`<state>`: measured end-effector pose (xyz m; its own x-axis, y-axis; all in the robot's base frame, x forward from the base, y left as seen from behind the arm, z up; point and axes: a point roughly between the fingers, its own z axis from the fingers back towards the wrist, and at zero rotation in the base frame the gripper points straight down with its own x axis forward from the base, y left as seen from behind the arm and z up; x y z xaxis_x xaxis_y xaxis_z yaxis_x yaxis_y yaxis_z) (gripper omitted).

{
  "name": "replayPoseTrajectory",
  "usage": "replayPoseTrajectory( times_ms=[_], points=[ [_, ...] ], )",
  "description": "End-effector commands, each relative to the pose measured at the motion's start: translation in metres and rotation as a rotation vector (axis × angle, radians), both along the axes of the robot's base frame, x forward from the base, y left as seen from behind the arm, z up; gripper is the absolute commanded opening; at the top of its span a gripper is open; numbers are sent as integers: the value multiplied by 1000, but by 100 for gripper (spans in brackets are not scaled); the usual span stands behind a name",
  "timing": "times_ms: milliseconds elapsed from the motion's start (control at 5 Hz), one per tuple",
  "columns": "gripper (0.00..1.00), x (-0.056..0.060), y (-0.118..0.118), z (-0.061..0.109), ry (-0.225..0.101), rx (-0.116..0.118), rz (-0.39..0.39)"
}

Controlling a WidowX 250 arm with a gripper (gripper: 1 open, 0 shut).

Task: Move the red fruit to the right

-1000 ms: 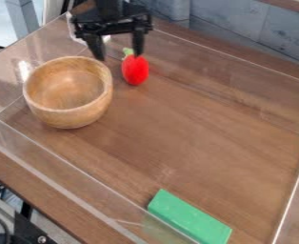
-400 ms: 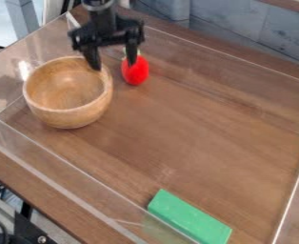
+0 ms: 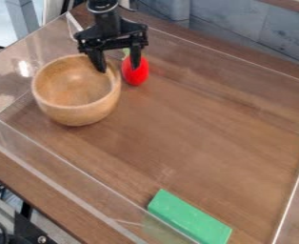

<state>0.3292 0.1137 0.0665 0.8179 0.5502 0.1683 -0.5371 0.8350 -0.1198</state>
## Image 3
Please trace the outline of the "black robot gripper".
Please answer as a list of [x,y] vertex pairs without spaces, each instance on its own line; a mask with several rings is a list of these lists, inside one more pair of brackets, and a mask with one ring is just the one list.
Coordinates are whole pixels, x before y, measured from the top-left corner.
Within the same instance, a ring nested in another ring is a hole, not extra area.
[[95,24],[88,29],[74,35],[79,49],[88,51],[88,56],[100,72],[107,72],[107,62],[103,51],[131,49],[130,59],[132,69],[136,70],[142,63],[142,49],[150,44],[148,26],[128,20],[122,20],[120,29],[108,33],[104,28]]

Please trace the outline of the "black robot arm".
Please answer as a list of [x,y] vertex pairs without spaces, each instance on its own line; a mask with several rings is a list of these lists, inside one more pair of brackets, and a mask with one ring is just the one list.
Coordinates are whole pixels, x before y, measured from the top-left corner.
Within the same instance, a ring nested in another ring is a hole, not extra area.
[[120,16],[119,0],[88,0],[87,9],[95,16],[95,24],[74,37],[79,51],[86,53],[100,72],[107,72],[104,52],[130,48],[131,67],[142,64],[142,50],[150,44],[146,24],[132,22]]

